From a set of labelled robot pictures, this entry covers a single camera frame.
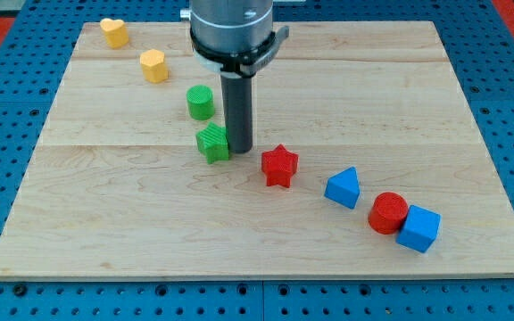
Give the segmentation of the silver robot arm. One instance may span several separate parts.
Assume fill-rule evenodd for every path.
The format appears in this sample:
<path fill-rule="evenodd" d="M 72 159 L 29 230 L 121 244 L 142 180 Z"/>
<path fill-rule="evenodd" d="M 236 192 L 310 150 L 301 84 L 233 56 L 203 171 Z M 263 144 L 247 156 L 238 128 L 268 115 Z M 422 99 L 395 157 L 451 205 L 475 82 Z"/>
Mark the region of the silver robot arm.
<path fill-rule="evenodd" d="M 191 0 L 189 9 L 192 39 L 214 52 L 247 52 L 272 33 L 272 0 Z"/>

